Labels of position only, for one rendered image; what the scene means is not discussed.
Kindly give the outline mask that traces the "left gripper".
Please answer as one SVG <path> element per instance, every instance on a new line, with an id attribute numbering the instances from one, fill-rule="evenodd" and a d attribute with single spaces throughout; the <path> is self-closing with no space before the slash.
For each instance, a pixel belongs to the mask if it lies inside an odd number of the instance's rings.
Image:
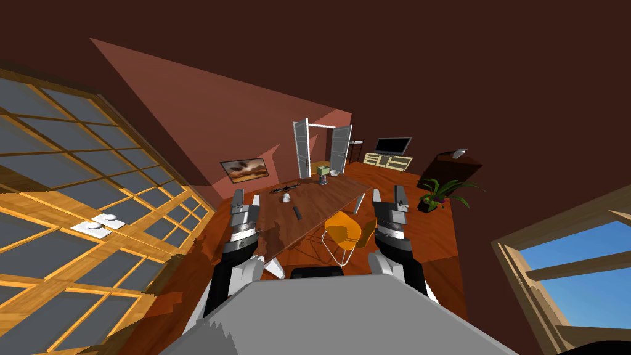
<path id="1" fill-rule="evenodd" d="M 232 232 L 242 232 L 256 228 L 260 211 L 260 195 L 255 195 L 250 205 L 243 205 L 244 194 L 244 189 L 236 189 L 231 200 L 230 226 Z"/>

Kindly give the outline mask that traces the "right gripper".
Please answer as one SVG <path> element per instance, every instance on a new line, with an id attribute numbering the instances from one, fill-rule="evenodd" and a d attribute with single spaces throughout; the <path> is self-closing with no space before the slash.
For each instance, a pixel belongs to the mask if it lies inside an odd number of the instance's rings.
<path id="1" fill-rule="evenodd" d="M 395 203 L 382 202 L 378 189 L 373 189 L 372 205 L 377 219 L 377 226 L 392 231 L 403 232 L 407 224 L 408 198 L 403 186 L 394 186 Z"/>

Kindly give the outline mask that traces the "framed landscape picture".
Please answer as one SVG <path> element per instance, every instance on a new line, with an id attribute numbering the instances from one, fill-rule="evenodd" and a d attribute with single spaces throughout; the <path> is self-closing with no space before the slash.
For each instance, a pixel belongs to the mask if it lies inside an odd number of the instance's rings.
<path id="1" fill-rule="evenodd" d="M 224 161 L 220 164 L 233 184 L 269 176 L 263 158 Z"/>

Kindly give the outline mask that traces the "cream television stand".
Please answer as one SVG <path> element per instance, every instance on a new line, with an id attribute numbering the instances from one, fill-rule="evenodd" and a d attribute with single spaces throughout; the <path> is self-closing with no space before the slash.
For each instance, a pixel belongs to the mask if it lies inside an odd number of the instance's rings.
<path id="1" fill-rule="evenodd" d="M 363 162 L 379 168 L 392 169 L 404 172 L 410 166 L 413 158 L 393 155 L 380 155 L 377 153 L 366 153 Z"/>

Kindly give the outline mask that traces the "black television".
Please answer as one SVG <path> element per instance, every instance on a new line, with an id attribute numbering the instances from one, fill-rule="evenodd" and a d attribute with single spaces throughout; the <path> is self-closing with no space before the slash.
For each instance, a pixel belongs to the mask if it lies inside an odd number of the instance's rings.
<path id="1" fill-rule="evenodd" d="M 374 152 L 380 155 L 403 156 L 411 140 L 411 137 L 379 138 Z"/>

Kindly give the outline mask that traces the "orange chair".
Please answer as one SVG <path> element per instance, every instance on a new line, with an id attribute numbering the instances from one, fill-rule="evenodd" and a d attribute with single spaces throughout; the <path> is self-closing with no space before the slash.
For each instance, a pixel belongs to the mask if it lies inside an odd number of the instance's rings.
<path id="1" fill-rule="evenodd" d="M 364 227 L 360 227 L 347 214 L 339 211 L 326 220 L 325 232 L 321 236 L 321 244 L 327 249 L 335 263 L 340 267 L 344 267 L 350 260 L 354 250 L 367 246 L 376 228 L 376 219 L 369 221 Z M 343 250 L 341 261 L 338 261 L 331 249 L 326 246 L 324 240 L 326 234 L 329 234 L 332 240 Z"/>

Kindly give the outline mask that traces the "green potted plant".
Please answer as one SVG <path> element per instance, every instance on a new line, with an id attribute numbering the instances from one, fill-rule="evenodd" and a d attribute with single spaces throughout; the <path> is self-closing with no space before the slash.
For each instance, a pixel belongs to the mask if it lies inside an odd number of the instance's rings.
<path id="1" fill-rule="evenodd" d="M 451 180 L 445 184 L 440 184 L 436 179 L 420 179 L 420 183 L 423 187 L 427 187 L 429 192 L 420 197 L 417 209 L 418 211 L 429 213 L 436 208 L 445 208 L 444 203 L 446 200 L 455 199 L 462 202 L 467 208 L 470 208 L 468 202 L 459 196 L 452 195 L 455 190 L 462 187 L 474 187 L 484 191 L 480 186 L 475 183 L 461 182 L 458 180 Z"/>

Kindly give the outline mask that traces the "brown wooden table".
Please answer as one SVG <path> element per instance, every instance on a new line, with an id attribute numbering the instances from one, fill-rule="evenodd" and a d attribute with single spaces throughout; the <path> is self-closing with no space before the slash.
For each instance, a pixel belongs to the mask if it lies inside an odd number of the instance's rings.
<path id="1" fill-rule="evenodd" d="M 282 201 L 283 193 L 269 194 L 274 187 L 261 190 L 260 211 L 257 222 L 259 242 L 256 255 L 265 261 L 277 257 L 281 252 L 299 242 L 301 238 L 322 225 L 335 213 L 368 192 L 371 187 L 346 175 L 328 177 L 320 185 L 314 177 L 286 183 L 300 184 L 291 189 L 291 200 Z M 302 220 L 297 220 L 293 206 L 300 210 Z"/>

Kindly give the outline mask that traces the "dark brown cabinet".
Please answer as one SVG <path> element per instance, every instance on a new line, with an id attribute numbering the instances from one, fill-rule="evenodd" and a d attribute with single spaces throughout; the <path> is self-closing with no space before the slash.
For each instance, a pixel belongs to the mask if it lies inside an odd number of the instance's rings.
<path id="1" fill-rule="evenodd" d="M 417 188 L 431 191 L 434 183 L 430 179 L 436 180 L 439 187 L 452 180 L 465 182 L 482 167 L 482 163 L 465 154 L 454 158 L 455 153 L 456 151 L 437 154 L 422 173 Z"/>

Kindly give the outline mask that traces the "white double door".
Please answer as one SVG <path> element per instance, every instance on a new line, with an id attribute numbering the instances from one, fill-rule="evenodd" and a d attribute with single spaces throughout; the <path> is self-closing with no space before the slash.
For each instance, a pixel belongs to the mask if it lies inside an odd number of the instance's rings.
<path id="1" fill-rule="evenodd" d="M 348 147 L 350 143 L 350 137 L 352 133 L 352 125 L 335 127 L 322 124 L 309 123 L 308 118 L 304 120 L 293 122 L 293 132 L 296 145 L 296 156 L 298 162 L 299 177 L 301 179 L 308 179 L 311 177 L 311 159 L 310 159 L 310 140 L 309 140 L 309 128 L 327 128 L 332 130 L 332 146 L 331 146 L 331 160 L 328 172 L 317 173 L 320 178 L 320 184 L 326 184 L 326 176 L 333 175 L 332 171 L 338 172 L 337 175 L 344 174 Z"/>

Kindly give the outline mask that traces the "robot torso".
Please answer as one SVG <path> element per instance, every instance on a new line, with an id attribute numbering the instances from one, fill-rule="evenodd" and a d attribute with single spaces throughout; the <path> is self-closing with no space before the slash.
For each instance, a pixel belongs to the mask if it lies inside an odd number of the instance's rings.
<path id="1" fill-rule="evenodd" d="M 261 280 L 231 296 L 160 355 L 517 355 L 389 274 Z"/>

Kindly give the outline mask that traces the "wooden glass-paned door leaf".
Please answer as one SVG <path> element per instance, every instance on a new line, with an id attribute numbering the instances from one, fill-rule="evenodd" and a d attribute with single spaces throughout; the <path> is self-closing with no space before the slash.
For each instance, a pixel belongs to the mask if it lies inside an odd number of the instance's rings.
<path id="1" fill-rule="evenodd" d="M 171 286 L 203 230 L 97 239 L 65 229 L 72 220 L 0 189 L 0 287 L 14 291 L 0 301 L 1 355 L 131 355 L 136 330 L 183 306 Z"/>
<path id="2" fill-rule="evenodd" d="M 0 68 L 0 189 L 110 235 L 201 232 L 215 210 L 102 98 Z"/>

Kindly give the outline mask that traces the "wooden framed window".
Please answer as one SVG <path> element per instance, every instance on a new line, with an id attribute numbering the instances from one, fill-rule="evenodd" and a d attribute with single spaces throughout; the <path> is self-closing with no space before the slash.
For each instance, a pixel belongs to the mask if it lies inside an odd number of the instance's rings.
<path id="1" fill-rule="evenodd" d="M 610 343 L 631 355 L 631 185 L 492 247 L 544 355 Z"/>

